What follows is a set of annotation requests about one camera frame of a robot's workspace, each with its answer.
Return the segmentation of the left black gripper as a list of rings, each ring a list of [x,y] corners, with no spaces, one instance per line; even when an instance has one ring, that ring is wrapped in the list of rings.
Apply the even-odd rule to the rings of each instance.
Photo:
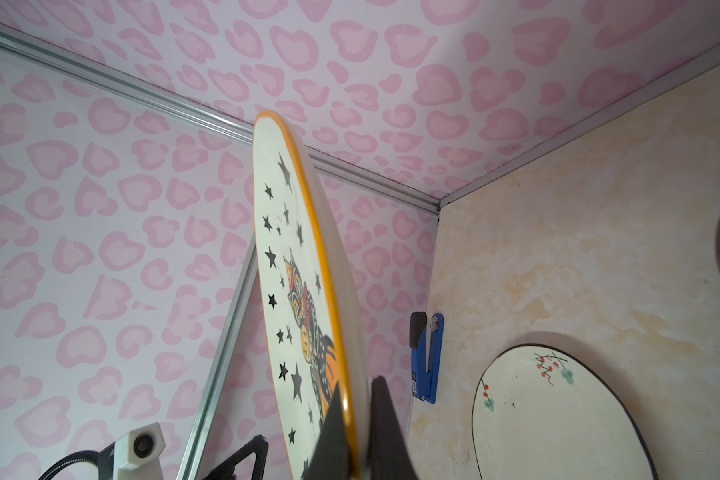
[[[243,447],[235,451],[226,460],[213,468],[203,480],[235,480],[236,467],[251,455],[254,456],[254,466],[251,472],[251,480],[262,480],[266,467],[269,443],[262,435],[254,436]]]

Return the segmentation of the cat and stars plate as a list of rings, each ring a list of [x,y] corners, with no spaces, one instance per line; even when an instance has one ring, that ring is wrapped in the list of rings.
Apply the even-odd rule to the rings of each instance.
[[[274,111],[254,123],[253,193],[259,285],[291,474],[303,478],[339,386],[350,479],[359,479],[370,389],[357,291],[313,159]]]

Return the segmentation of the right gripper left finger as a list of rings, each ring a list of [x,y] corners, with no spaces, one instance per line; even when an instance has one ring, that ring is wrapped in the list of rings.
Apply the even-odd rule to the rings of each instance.
[[[303,478],[306,480],[348,480],[351,474],[349,442],[343,418],[341,392],[336,386],[321,427],[312,458]]]

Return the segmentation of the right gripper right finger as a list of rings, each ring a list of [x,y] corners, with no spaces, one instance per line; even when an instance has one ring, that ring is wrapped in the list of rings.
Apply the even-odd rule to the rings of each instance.
[[[371,420],[368,465],[374,480],[416,480],[397,419],[387,381],[376,377],[371,383]]]

